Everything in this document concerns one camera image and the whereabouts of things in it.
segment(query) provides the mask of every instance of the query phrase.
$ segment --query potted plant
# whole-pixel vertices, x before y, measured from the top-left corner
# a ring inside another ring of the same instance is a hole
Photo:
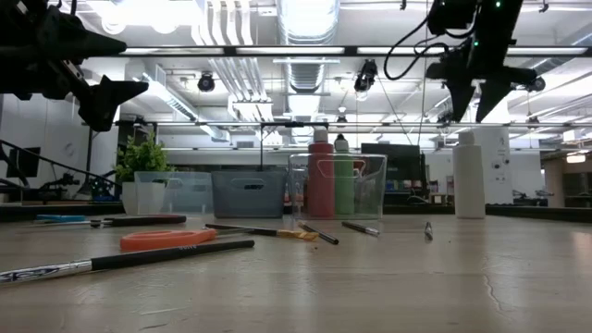
[[[136,182],[136,171],[169,172],[173,167],[167,164],[167,156],[162,143],[154,142],[154,134],[150,133],[145,142],[135,144],[128,137],[125,152],[117,151],[119,164],[116,166],[117,179],[121,182],[121,201],[128,215],[158,214],[165,197],[164,182]]]

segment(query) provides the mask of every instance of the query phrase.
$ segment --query clear plastic bin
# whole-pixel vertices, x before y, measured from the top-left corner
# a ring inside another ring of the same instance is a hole
[[[295,220],[378,220],[387,157],[381,154],[294,154],[289,186]]]
[[[164,191],[138,191],[138,214],[211,214],[212,177],[207,172],[134,173],[136,187],[148,183],[165,184]]]

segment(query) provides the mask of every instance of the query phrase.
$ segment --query table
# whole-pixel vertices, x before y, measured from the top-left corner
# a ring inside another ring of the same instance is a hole
[[[200,228],[213,218],[193,218]],[[434,240],[423,229],[431,221]],[[222,220],[261,227],[288,219]],[[385,216],[373,238],[264,236],[214,253],[0,288],[3,332],[589,332],[592,236],[585,224],[488,216]],[[0,270],[118,253],[130,232],[0,227]]]

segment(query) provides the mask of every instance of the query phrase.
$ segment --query plant pot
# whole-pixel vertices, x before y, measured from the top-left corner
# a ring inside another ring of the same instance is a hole
[[[160,214],[165,200],[165,184],[124,182],[121,202],[131,216]]]

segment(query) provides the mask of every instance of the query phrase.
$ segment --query green bottle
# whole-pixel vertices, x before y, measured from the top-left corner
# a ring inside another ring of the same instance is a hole
[[[355,212],[353,159],[348,156],[350,146],[343,134],[337,136],[334,146],[338,154],[334,157],[333,162],[335,168],[335,215],[350,216]]]

